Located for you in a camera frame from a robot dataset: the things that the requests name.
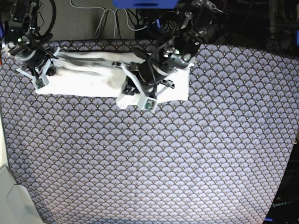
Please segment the white printed T-shirt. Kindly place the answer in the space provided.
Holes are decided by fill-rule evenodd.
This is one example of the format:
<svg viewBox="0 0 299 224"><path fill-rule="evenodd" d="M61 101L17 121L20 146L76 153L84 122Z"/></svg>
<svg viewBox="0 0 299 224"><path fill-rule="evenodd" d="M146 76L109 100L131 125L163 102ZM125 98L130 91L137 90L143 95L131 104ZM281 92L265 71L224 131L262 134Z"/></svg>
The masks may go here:
<svg viewBox="0 0 299 224"><path fill-rule="evenodd" d="M120 65L143 63L143 59L131 53L96 52L59 52L53 65L57 74L48 77L49 84L39 90L40 95L73 95L82 97L102 97L117 99L127 78ZM175 84L157 96L158 104L183 100L189 95L189 75L195 60L185 69L179 69L166 79ZM164 85L157 87L161 91ZM136 105L139 94L125 96L128 106Z"/></svg>

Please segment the blue box overhead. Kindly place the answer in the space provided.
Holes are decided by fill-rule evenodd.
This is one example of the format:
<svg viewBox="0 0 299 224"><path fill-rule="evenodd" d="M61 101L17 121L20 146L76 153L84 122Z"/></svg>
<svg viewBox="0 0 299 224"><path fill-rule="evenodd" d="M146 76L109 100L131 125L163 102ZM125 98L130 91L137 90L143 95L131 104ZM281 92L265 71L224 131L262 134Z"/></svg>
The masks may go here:
<svg viewBox="0 0 299 224"><path fill-rule="evenodd" d="M178 0L113 0L122 9L173 9Z"/></svg>

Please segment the patterned fan-motif tablecloth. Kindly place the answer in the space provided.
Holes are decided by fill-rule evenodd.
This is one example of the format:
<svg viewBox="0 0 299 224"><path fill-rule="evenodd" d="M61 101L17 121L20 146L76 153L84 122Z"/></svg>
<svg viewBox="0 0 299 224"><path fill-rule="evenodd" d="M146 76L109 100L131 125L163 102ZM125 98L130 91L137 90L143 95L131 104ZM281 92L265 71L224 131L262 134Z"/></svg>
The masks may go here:
<svg viewBox="0 0 299 224"><path fill-rule="evenodd" d="M187 101L155 113L42 96L2 56L8 164L49 224L260 224L299 128L299 60L204 45Z"/></svg>

